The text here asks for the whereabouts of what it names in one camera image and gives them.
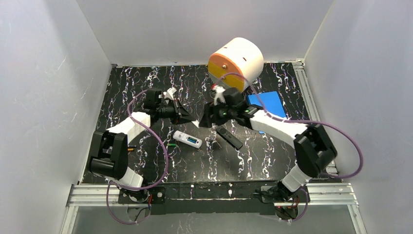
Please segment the white battery cover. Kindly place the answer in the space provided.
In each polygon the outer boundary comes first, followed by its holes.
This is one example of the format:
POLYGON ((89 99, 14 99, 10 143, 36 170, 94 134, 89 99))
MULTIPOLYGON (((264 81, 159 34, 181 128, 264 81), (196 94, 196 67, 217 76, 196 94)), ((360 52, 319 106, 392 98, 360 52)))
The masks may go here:
POLYGON ((195 127, 199 128, 199 121, 195 120, 191 122, 195 127))

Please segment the blue battery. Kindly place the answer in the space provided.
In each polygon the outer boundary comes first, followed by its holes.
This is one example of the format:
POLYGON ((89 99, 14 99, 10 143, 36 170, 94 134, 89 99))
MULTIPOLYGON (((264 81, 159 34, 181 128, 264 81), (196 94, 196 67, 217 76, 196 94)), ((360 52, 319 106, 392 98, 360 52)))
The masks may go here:
POLYGON ((200 143, 198 139, 194 139, 194 138, 192 138, 192 137, 188 137, 188 138, 187 138, 187 141, 188 141, 188 142, 191 142, 191 143, 193 143, 193 144, 198 144, 198 143, 200 143))

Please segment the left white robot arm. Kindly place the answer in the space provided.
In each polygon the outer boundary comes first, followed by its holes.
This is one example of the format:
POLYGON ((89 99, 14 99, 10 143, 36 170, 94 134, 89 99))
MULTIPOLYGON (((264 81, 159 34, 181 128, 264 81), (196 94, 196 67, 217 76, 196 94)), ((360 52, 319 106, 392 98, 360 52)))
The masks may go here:
POLYGON ((143 101, 142 108, 137 112, 132 112, 131 104, 128 104, 128 117, 125 120, 104 131, 95 131, 92 136, 86 170, 130 191, 151 188, 151 186, 143 186, 143 177, 129 167, 128 160, 129 143, 147 130, 163 148, 165 168, 161 178, 164 178, 169 167, 168 151, 160 137, 150 128, 151 125, 159 119, 166 118, 174 125, 196 120, 174 96, 175 92, 176 89, 173 87, 166 92, 157 88, 144 90, 133 98, 133 101, 138 99, 143 101))

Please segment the white remote control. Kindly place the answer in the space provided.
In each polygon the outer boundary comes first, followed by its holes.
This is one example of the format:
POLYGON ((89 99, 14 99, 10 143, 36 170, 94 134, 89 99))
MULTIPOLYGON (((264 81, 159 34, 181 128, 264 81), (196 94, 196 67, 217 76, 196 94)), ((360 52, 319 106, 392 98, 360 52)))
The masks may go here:
POLYGON ((186 145, 189 145, 191 147, 194 147, 196 149, 199 149, 203 143, 201 139, 198 139, 194 136, 188 135, 180 131, 175 131, 172 137, 173 139, 186 145))

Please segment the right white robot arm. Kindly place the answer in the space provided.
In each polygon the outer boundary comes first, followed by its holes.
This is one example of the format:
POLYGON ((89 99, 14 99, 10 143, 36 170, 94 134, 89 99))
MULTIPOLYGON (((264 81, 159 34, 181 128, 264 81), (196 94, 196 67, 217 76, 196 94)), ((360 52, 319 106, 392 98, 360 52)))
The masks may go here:
POLYGON ((211 128, 230 120, 251 130, 262 131, 295 150, 296 165, 270 191, 291 195, 318 177, 338 155, 325 128, 318 123, 297 123, 272 116, 263 107, 248 104, 237 88, 213 85, 213 101, 205 104, 200 127, 211 128))

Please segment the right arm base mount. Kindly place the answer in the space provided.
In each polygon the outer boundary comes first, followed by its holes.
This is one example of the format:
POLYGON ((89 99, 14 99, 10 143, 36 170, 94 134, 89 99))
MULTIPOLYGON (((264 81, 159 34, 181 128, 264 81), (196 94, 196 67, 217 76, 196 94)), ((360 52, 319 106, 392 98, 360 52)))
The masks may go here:
POLYGON ((275 205, 275 214, 280 221, 298 221, 307 211, 310 195, 306 186, 301 186, 295 192, 289 191, 284 186, 261 186, 256 189, 253 196, 264 204, 282 203, 275 205))

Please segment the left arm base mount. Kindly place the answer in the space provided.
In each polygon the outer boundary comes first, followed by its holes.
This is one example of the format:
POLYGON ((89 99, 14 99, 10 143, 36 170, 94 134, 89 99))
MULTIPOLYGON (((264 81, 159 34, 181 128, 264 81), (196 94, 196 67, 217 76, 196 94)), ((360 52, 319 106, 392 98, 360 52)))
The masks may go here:
POLYGON ((140 223, 151 215, 165 215, 166 186, 139 191, 121 189, 117 202, 127 206, 128 223, 140 223))

